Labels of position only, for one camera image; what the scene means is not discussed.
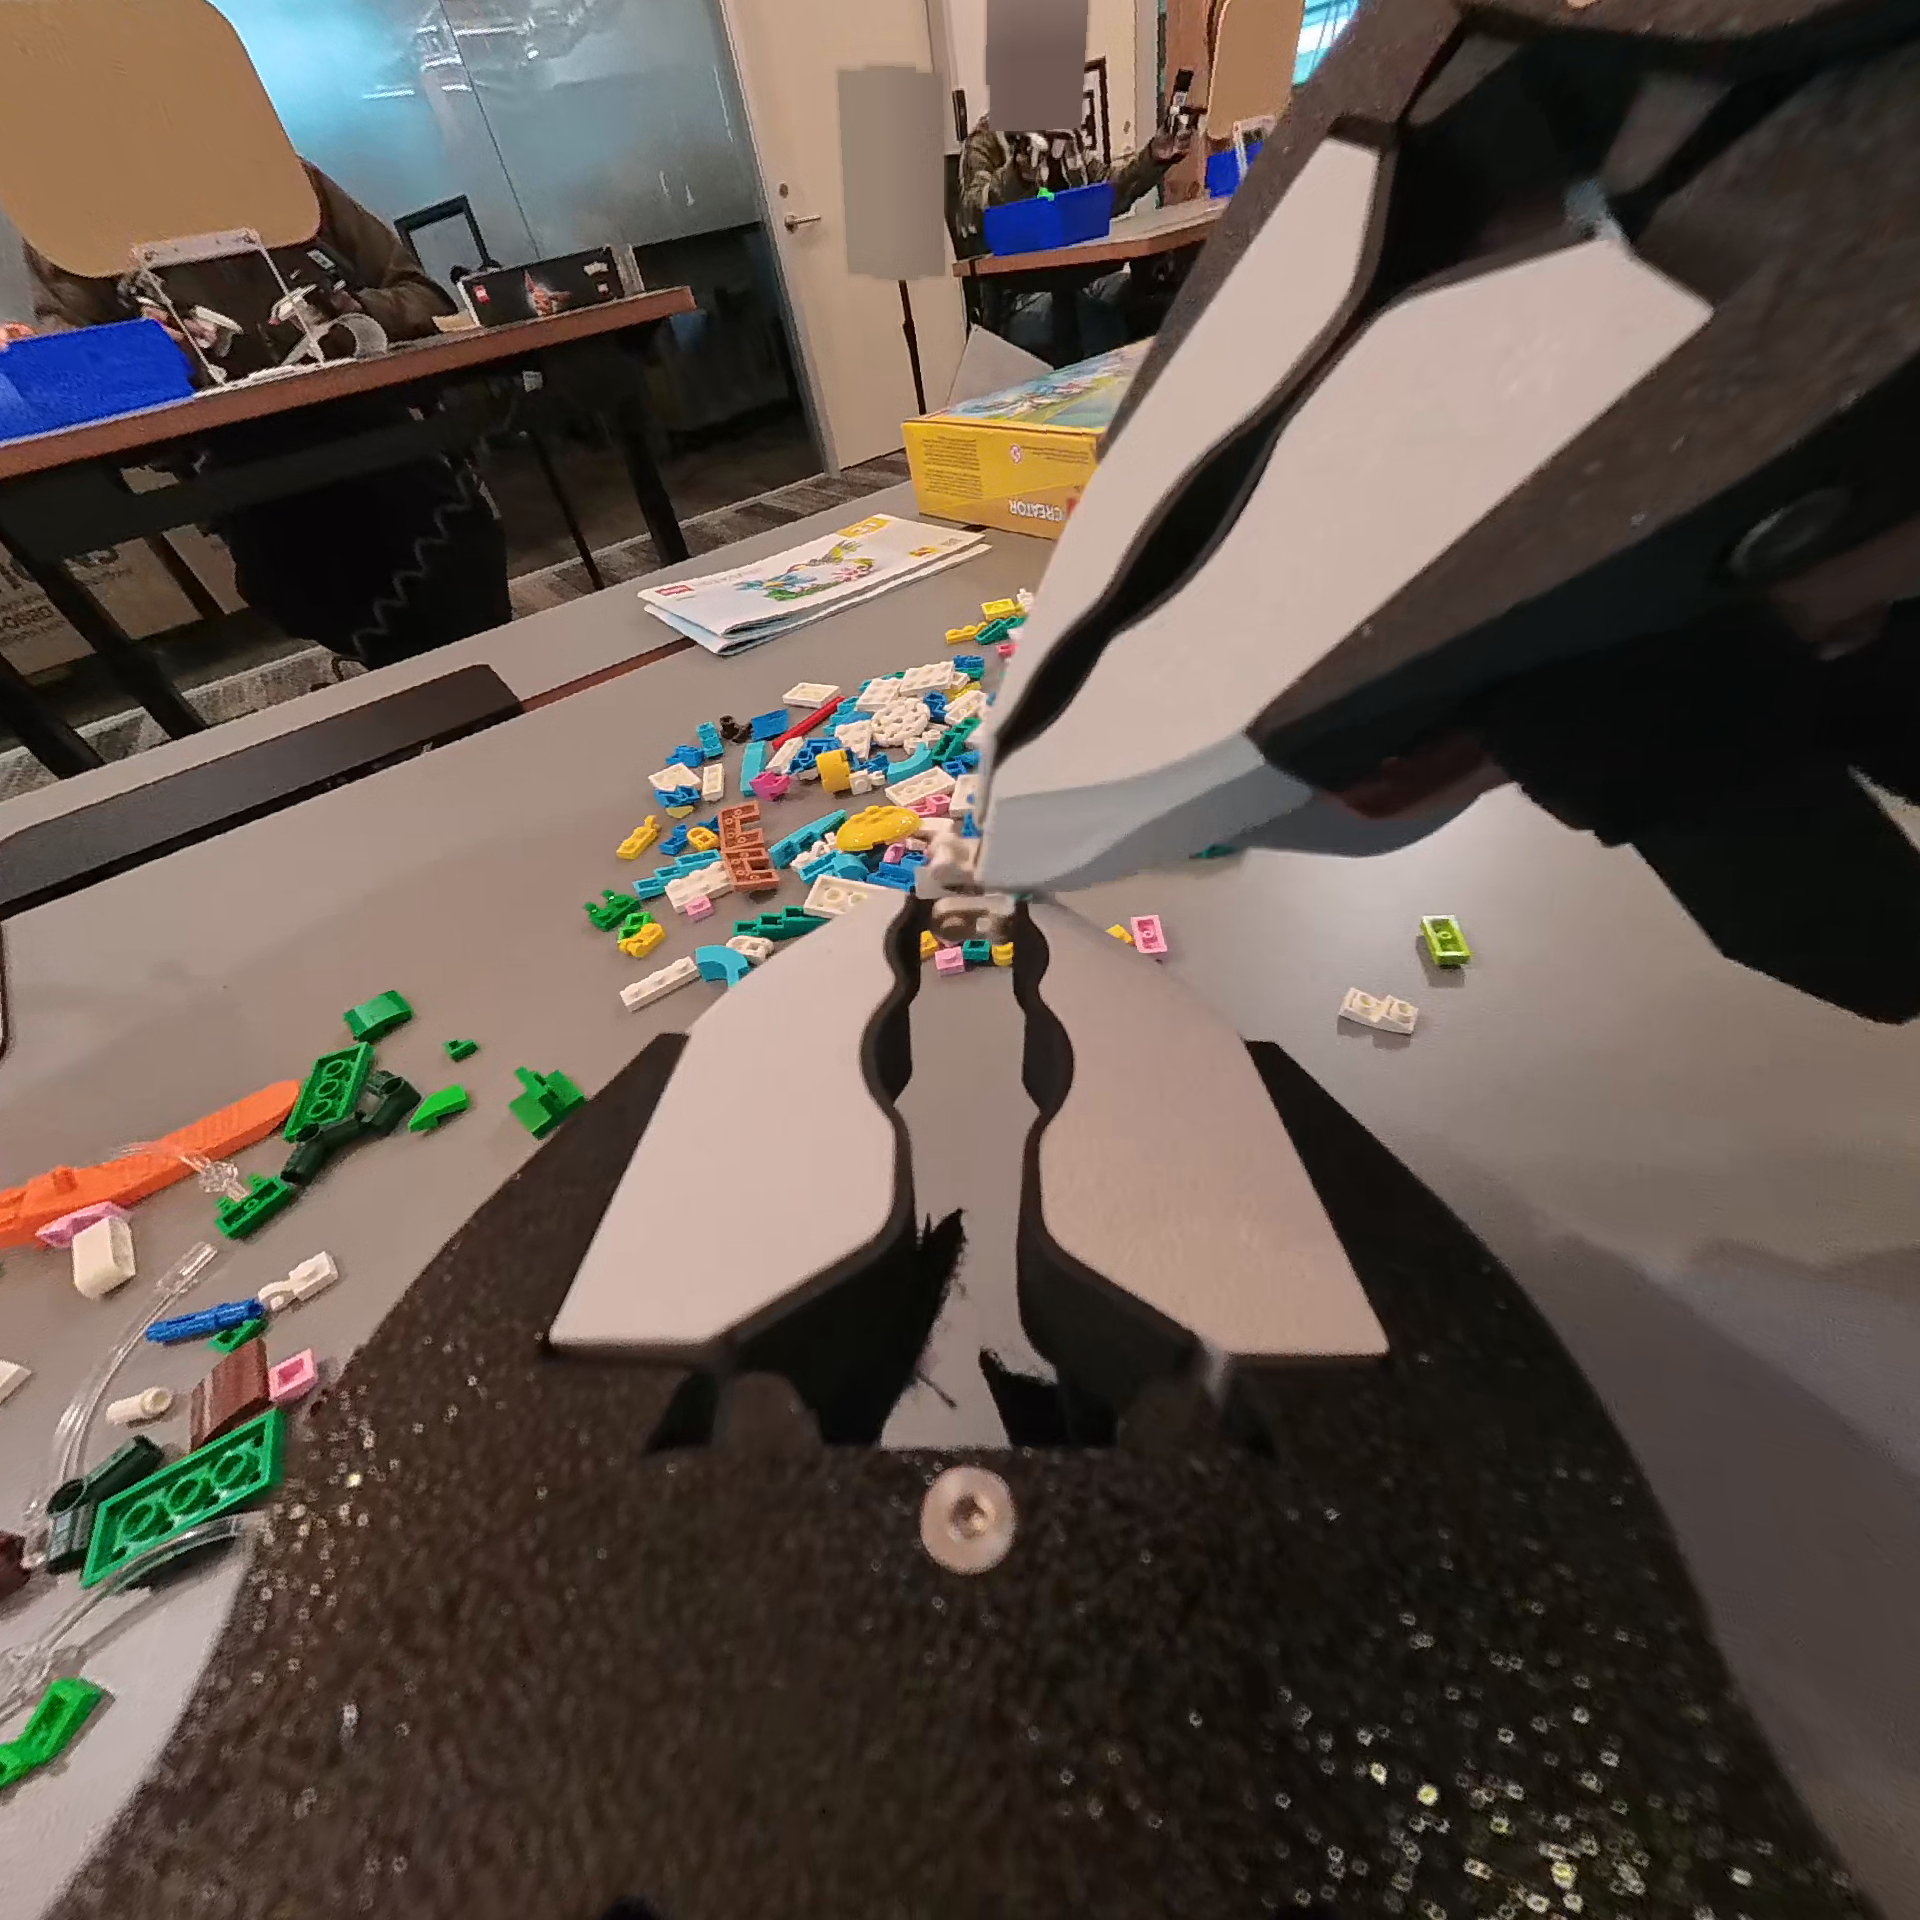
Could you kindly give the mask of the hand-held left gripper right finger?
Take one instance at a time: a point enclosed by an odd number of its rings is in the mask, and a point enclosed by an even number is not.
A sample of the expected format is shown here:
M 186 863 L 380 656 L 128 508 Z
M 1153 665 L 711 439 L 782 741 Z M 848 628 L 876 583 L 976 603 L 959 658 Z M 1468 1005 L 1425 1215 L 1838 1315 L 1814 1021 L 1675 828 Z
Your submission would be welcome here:
M 1390 1379 L 1387 1331 L 1249 1042 L 1161 962 L 1050 901 L 1022 905 L 1016 999 L 1034 1117 L 1016 1303 L 1017 1447 L 1112 1447 Z

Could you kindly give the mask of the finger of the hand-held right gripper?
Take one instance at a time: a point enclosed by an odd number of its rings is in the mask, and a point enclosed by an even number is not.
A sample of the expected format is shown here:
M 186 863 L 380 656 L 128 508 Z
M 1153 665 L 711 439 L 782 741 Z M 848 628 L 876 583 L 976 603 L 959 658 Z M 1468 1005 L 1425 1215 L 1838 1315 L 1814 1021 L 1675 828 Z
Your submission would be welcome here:
M 1284 421 L 1249 504 L 1110 639 L 1051 717 L 1044 667 L 1146 543 L 1121 457 L 1041 583 L 984 753 L 980 879 L 1012 893 L 1112 881 L 1296 810 L 1259 714 L 1630 396 L 1713 305 L 1592 237 L 1393 305 Z
M 1390 148 L 1324 140 L 1180 344 L 1156 341 L 1116 439 L 1063 540 L 1036 639 L 976 743 L 1028 753 L 1103 665 L 1161 665 L 1178 640 L 1217 640 L 1226 612 L 1193 599 L 1230 583 L 1223 560 L 1289 411 L 1342 354 L 1390 226 Z

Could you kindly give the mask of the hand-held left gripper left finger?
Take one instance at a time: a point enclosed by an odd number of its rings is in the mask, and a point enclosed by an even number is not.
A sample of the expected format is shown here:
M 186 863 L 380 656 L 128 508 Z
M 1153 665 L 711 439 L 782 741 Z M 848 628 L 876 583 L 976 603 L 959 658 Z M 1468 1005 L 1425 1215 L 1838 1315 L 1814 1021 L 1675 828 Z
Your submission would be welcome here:
M 553 1353 L 779 1376 L 876 1444 L 922 1355 L 922 1209 L 898 1112 L 922 907 L 812 930 L 699 1015 L 546 1333 Z

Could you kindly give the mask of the person's right forearm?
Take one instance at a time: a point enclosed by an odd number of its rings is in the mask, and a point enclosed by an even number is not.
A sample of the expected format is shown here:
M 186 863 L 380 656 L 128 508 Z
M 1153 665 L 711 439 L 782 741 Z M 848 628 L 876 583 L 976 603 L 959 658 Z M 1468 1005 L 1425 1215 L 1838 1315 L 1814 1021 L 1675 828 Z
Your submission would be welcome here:
M 1803 650 L 1742 640 L 1556 663 L 1475 707 L 1512 785 L 1561 826 L 1634 850 L 1724 957 L 1907 1024 L 1916 844 L 1825 721 Z

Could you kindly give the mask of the yellow lego box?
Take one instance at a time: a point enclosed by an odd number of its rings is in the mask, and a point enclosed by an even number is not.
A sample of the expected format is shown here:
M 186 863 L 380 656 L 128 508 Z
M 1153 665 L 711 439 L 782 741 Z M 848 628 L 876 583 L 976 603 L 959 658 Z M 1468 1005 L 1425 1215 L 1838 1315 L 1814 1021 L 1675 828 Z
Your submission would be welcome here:
M 1055 543 L 1097 468 L 1151 341 L 903 426 L 922 514 Z

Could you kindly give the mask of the group of green lego pieces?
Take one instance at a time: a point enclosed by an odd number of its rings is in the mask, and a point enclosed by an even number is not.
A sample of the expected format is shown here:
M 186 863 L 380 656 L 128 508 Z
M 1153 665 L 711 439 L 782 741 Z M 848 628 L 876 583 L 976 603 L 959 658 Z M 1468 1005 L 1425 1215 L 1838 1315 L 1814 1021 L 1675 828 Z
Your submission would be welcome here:
M 394 993 L 350 1009 L 350 1045 L 319 1056 L 304 1080 L 298 1080 L 295 1107 L 280 1132 L 230 1161 L 212 1161 L 186 1176 L 212 1195 L 215 1239 L 203 1241 L 222 1252 L 249 1241 L 299 1205 L 313 1181 L 356 1145 L 392 1139 L 399 1129 L 428 1135 L 470 1112 L 467 1088 L 446 1087 L 425 1096 L 407 1077 L 377 1066 L 376 1042 L 412 1015 L 406 996 Z M 267 1315 L 249 1328 L 186 1347 L 232 1351 L 264 1337 L 273 1319 L 275 1315 Z M 139 1553 L 169 1543 L 188 1528 L 239 1515 L 240 1506 L 275 1485 L 281 1464 L 281 1410 L 316 1381 L 316 1363 L 307 1355 L 271 1367 L 271 1408 L 200 1451 L 188 1447 L 177 1464 L 142 1434 L 144 1428 L 110 1426 L 105 1396 L 103 1412 L 87 1436 L 79 1476 L 55 1491 L 51 1560 L 43 1573 L 76 1575 L 81 1591 L 90 1591 Z M 4 1743 L 4 1786 L 54 1764 L 99 1701 L 102 1692 L 79 1679 L 51 1679 L 40 1688 L 22 1708 L 30 1709 L 25 1729 Z

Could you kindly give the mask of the lego instruction booklet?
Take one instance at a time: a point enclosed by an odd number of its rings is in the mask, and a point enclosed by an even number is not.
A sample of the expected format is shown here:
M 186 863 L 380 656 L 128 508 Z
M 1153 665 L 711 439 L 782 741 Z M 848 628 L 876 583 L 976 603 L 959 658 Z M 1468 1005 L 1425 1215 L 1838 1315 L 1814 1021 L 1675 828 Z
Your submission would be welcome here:
M 970 562 L 988 538 L 872 514 L 770 557 L 641 587 L 641 605 L 708 656 L 736 656 L 807 624 Z

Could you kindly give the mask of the pile of colourful lego pieces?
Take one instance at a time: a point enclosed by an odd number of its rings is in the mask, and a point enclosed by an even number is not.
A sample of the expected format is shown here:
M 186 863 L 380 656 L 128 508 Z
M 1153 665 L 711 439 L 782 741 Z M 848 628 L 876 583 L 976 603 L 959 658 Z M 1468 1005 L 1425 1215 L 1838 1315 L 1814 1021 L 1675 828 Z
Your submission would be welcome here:
M 615 850 L 634 876 L 583 907 L 622 961 L 652 964 L 618 993 L 622 1010 L 732 991 L 812 930 L 911 897 L 944 828 L 971 840 L 990 676 L 1034 605 L 1028 587 L 988 599 L 929 663 L 854 688 L 804 682 L 784 709 L 702 723 L 672 748 Z

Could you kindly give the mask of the long orange lego piece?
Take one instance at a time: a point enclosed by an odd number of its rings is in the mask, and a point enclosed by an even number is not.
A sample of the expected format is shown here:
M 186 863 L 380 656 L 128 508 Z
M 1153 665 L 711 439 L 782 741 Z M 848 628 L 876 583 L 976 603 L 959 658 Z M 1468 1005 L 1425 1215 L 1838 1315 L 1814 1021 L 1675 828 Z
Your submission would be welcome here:
M 130 1209 L 212 1161 L 280 1132 L 298 1104 L 299 1083 L 284 1080 L 175 1129 L 155 1143 L 90 1167 L 54 1167 L 25 1184 L 2 1188 L 2 1249 L 25 1245 L 62 1217 L 99 1205 Z

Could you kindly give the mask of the black lego box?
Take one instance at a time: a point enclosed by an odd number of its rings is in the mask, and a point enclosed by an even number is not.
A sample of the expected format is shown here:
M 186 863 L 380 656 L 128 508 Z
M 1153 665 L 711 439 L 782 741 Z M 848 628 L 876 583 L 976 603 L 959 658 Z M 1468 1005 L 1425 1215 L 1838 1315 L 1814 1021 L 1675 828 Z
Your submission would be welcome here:
M 610 248 L 548 257 L 520 268 L 467 272 L 455 297 L 482 330 L 553 321 L 627 295 Z

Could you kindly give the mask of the wooden work table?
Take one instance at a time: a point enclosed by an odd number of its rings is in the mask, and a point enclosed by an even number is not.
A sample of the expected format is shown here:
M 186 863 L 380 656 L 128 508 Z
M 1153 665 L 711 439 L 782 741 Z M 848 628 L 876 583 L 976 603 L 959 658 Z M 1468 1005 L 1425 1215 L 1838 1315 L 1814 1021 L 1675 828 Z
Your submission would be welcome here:
M 1191 200 L 1171 208 L 1124 212 L 1112 221 L 1107 233 L 1070 248 L 959 258 L 951 263 L 951 277 L 970 293 L 984 283 L 1002 282 L 1042 289 L 1051 299 L 1048 349 L 1058 367 L 1068 367 L 1086 357 L 1076 309 L 1082 285 L 1140 258 L 1200 249 L 1227 211 L 1227 200 Z

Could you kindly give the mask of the grey tilted board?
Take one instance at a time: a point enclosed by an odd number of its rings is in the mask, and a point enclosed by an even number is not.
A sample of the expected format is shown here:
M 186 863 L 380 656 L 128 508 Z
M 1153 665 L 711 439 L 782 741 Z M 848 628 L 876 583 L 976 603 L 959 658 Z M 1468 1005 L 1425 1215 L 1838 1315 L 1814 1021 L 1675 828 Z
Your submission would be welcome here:
M 1002 338 L 986 328 L 970 328 L 961 359 L 951 373 L 944 411 L 1019 388 L 1051 373 L 1050 361 Z

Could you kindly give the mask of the tan board on clear stand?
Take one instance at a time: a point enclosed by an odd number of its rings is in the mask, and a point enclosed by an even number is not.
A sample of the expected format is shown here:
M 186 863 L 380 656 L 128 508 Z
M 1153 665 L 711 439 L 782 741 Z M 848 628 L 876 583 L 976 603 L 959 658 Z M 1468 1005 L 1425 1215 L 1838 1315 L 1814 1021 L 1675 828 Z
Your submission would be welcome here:
M 1305 2 L 1219 2 L 1210 31 L 1207 145 L 1276 127 L 1295 84 Z

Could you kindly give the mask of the clear plastic tube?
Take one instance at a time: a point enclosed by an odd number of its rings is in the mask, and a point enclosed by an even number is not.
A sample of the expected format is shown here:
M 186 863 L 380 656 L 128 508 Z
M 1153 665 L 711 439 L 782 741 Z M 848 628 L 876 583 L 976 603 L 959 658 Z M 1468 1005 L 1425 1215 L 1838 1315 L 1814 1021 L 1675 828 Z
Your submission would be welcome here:
M 97 1418 L 105 1408 L 105 1396 L 113 1379 L 123 1363 L 142 1345 L 148 1328 L 169 1317 L 182 1299 L 200 1284 L 209 1268 L 219 1263 L 222 1251 L 211 1241 L 191 1245 L 175 1266 L 154 1284 L 146 1303 L 135 1308 L 134 1323 L 115 1340 L 107 1353 L 91 1367 L 59 1421 L 55 1424 L 54 1447 L 40 1474 L 40 1484 L 22 1514 L 23 1537 L 23 1569 L 27 1578 L 48 1569 L 54 1538 L 54 1499 L 58 1485 L 72 1481 L 81 1473 L 84 1443 Z M 103 1600 L 135 1588 L 158 1588 L 175 1583 L 178 1573 L 200 1563 L 201 1560 L 224 1553 L 234 1543 L 247 1540 L 257 1535 L 249 1515 L 227 1515 L 219 1521 L 203 1521 L 188 1528 L 169 1543 L 158 1543 L 116 1573 L 113 1573 L 97 1588 L 82 1591 L 54 1625 L 43 1628 L 36 1639 L 17 1643 L 2 1655 L 2 1714 L 10 1720 L 25 1708 L 36 1689 L 41 1689 L 58 1666 L 58 1653 L 64 1636 Z

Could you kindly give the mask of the brown work table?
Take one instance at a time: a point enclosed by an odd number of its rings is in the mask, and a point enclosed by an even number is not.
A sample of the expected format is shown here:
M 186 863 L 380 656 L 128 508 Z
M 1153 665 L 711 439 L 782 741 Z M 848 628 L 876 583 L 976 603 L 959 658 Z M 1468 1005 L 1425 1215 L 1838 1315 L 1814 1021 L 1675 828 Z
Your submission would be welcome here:
M 247 506 L 428 457 L 464 457 L 487 437 L 532 428 L 542 411 L 566 403 L 604 424 L 658 557 L 686 562 L 681 521 L 649 443 L 649 391 L 635 341 L 696 309 L 690 289 L 667 285 L 10 439 L 2 447 L 4 551 L 166 737 L 200 735 L 209 724 L 182 685 L 66 570 L 76 556 L 209 527 Z M 130 492 L 123 483 L 128 468 L 158 467 L 201 451 L 211 437 L 289 416 L 316 421 L 313 447 L 196 474 L 175 487 Z

